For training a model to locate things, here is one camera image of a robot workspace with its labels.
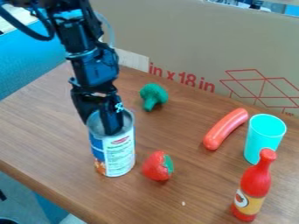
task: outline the bottle label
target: bottle label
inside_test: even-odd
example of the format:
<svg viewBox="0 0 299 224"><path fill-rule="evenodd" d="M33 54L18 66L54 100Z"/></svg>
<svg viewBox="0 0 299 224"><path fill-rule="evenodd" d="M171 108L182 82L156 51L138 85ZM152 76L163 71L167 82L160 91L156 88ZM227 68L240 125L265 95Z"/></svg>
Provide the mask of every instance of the bottle label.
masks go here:
<svg viewBox="0 0 299 224"><path fill-rule="evenodd" d="M234 197L234 205L237 207L239 212L247 215L257 214L264 202L265 197L263 198L254 198L245 193L240 189L237 190L236 196Z"/></svg>

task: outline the plastic cup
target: plastic cup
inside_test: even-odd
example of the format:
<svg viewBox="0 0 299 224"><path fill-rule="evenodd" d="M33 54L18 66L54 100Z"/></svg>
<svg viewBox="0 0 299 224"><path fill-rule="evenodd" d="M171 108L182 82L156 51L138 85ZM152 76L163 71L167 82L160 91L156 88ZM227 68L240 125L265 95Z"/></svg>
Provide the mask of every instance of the plastic cup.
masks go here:
<svg viewBox="0 0 299 224"><path fill-rule="evenodd" d="M258 114L250 118L245 142L244 157L253 165L260 161L263 148L276 151L281 143L287 125L273 115Z"/></svg>

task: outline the toy ketchup bottle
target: toy ketchup bottle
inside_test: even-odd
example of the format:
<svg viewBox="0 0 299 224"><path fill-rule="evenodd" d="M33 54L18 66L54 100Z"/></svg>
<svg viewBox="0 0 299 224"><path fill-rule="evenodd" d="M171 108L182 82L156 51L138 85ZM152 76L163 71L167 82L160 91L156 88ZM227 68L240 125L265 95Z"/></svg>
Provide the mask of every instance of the toy ketchup bottle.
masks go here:
<svg viewBox="0 0 299 224"><path fill-rule="evenodd" d="M261 150L257 165L249 167L243 174L240 189L232 204L233 215L242 221L253 221L260 211L271 186L270 164L276 160L276 153L270 149Z"/></svg>

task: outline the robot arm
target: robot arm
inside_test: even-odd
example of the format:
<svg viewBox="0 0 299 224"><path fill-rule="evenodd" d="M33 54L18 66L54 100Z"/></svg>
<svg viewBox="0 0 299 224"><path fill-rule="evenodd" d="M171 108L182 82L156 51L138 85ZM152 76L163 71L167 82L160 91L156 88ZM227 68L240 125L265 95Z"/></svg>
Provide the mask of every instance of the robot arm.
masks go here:
<svg viewBox="0 0 299 224"><path fill-rule="evenodd" d="M87 0L10 0L15 6L30 7L44 24L49 36L45 37L18 22L0 6L0 16L27 35L39 39L53 39L56 32L66 49L66 59L73 66L75 77L71 96L82 121L100 111L107 135L113 135L123 126L122 100L113 81L119 73L118 56L114 49L99 38L103 35L101 21ZM42 7L47 18L39 11Z"/></svg>

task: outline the wooden table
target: wooden table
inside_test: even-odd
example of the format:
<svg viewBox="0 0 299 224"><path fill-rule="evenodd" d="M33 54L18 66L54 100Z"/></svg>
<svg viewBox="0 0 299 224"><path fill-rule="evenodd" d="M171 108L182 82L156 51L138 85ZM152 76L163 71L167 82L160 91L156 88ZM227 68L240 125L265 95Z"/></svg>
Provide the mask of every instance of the wooden table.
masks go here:
<svg viewBox="0 0 299 224"><path fill-rule="evenodd" d="M64 64L1 102L1 171L88 223L239 223L229 206L248 167L242 156L247 126L215 152L201 140L227 112L245 107L253 115L262 109L123 68L116 86L136 115L136 166L123 177L105 178L94 171L87 129L69 97L72 74ZM165 86L170 101L147 113L138 91L150 81ZM282 118L289 131L255 223L299 222L299 121ZM140 173L155 149L167 151L175 164L165 184Z"/></svg>

